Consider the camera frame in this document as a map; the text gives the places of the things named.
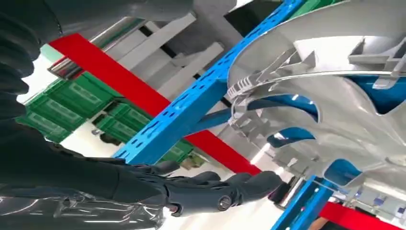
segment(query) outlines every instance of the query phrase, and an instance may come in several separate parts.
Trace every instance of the blue part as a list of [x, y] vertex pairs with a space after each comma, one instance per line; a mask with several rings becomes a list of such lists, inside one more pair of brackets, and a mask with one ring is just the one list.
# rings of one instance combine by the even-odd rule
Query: blue part
[[318, 112], [316, 105], [314, 105], [314, 103], [307, 97], [303, 97], [297, 94], [296, 95], [287, 94], [287, 95], [271, 96], [264, 99], [285, 104], [298, 109], [302, 109], [308, 112], [316, 121], [318, 121]]
[[236, 56], [264, 32], [289, 19], [304, 2], [285, 0], [114, 156], [125, 158], [129, 164], [157, 162], [179, 139], [192, 132], [200, 119], [226, 94], [228, 72]]
[[345, 186], [361, 173], [362, 172], [349, 161], [345, 159], [337, 159], [325, 171], [324, 177], [335, 184]]
[[378, 79], [376, 76], [351, 76], [353, 82], [359, 85], [372, 100], [380, 114], [386, 114], [406, 100], [406, 78], [400, 78], [395, 86], [387, 90], [376, 90], [372, 86]]
[[316, 219], [318, 213], [333, 194], [333, 191], [319, 186], [313, 182], [314, 180], [333, 188], [332, 183], [326, 180], [315, 176], [310, 178], [303, 185], [271, 230], [286, 230], [286, 228], [290, 228], [291, 230], [305, 230], [309, 228], [310, 224]]
[[204, 116], [190, 131], [189, 134], [197, 133], [223, 123], [231, 118], [231, 109], [223, 109]]
[[277, 135], [269, 136], [267, 141], [274, 148], [280, 148], [284, 145], [306, 139], [315, 139], [315, 137], [309, 131], [303, 128], [291, 127], [281, 130]]
[[326, 180], [322, 180], [319, 190], [306, 203], [304, 210], [298, 215], [297, 219], [291, 224], [290, 230], [305, 230], [310, 227], [312, 222], [317, 218], [320, 211], [333, 195], [333, 191], [328, 189], [334, 188], [334, 185]]

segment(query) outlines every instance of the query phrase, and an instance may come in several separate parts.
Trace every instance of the aluminum component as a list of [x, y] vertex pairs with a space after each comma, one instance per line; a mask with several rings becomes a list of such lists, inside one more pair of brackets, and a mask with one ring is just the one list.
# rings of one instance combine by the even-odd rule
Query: aluminum component
[[[365, 65], [354, 62], [354, 59], [374, 55], [375, 59], [379, 59], [376, 56], [382, 53], [396, 53], [394, 47], [404, 51], [399, 46], [406, 31], [406, 26], [401, 23], [405, 14], [400, 10], [404, 4], [397, 0], [388, 4], [375, 0], [345, 1], [280, 24], [247, 46], [234, 61], [229, 71], [229, 96], [235, 97], [235, 91], [241, 92], [238, 84], [258, 72], [262, 73], [259, 81], [249, 78], [248, 85], [258, 85], [278, 77], [322, 72], [392, 73], [399, 59], [392, 60], [395, 65], [386, 68], [380, 62]], [[361, 54], [351, 57], [354, 51]], [[286, 52], [297, 54], [284, 57]]]
[[[286, 141], [267, 154], [296, 175], [324, 177], [333, 162], [345, 159], [361, 174], [340, 186], [374, 180], [392, 188], [390, 196], [406, 193], [405, 102], [381, 114], [347, 78], [379, 76], [373, 88], [383, 90], [404, 76], [404, 7], [406, 2], [397, 0], [349, 0], [289, 20], [254, 40], [229, 72], [231, 127], [259, 148], [272, 135]], [[316, 116], [267, 100], [280, 95], [309, 99]], [[289, 142], [279, 134], [292, 127], [314, 138]]]

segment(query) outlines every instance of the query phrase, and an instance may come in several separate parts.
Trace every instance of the metal rod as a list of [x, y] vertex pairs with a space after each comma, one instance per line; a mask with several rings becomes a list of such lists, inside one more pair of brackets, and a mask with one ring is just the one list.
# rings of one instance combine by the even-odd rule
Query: metal rod
[[[90, 42], [103, 50], [103, 52], [107, 52], [116, 44], [131, 35], [134, 31], [138, 30], [145, 23], [146, 20], [143, 19], [124, 17], [92, 38]], [[72, 80], [84, 70], [75, 62], [65, 57], [52, 65], [48, 71], [64, 80]]]

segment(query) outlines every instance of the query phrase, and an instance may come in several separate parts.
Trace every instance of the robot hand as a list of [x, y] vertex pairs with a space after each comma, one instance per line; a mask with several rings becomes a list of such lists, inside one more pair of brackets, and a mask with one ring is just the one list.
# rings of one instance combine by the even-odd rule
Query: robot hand
[[[54, 143], [50, 143], [50, 146], [65, 156], [117, 167], [120, 175], [129, 179], [119, 180], [119, 189], [112, 197], [113, 200], [166, 206], [175, 217], [226, 211], [230, 207], [264, 198], [282, 184], [281, 178], [274, 172], [262, 172], [255, 176], [238, 173], [223, 182], [214, 172], [203, 172], [194, 177], [166, 177], [164, 175], [180, 168], [177, 162], [133, 166], [126, 164], [124, 159], [86, 158]], [[144, 183], [143, 188], [138, 186], [135, 188], [136, 192], [131, 192], [133, 185], [140, 182]]]
[[[214, 172], [203, 172], [194, 177], [159, 176], [176, 169], [176, 165], [176, 162], [166, 161], [155, 166], [130, 167], [137, 179], [148, 182], [164, 195], [165, 206], [175, 217], [226, 211], [230, 207], [264, 198], [282, 183], [274, 172], [255, 176], [239, 173], [223, 182]], [[154, 198], [152, 202], [149, 199], [145, 202], [159, 205]]]

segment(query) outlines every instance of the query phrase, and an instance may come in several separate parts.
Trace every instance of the fluorescent light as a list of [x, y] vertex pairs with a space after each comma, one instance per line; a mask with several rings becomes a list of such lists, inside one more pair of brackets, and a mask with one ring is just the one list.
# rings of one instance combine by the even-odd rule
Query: fluorescent light
[[271, 148], [271, 144], [270, 143], [266, 143], [261, 150], [255, 155], [254, 158], [252, 158], [251, 160], [251, 164], [256, 164], [261, 158], [262, 156], [265, 154], [265, 152], [267, 150], [269, 150]]
[[285, 137], [282, 136], [281, 133], [275, 133], [275, 134], [273, 135], [273, 137], [275, 137], [276, 139], [279, 139], [279, 140], [284, 140], [284, 139], [285, 139]]
[[275, 170], [276, 175], [281, 175], [285, 169], [283, 167], [279, 167], [277, 170]]

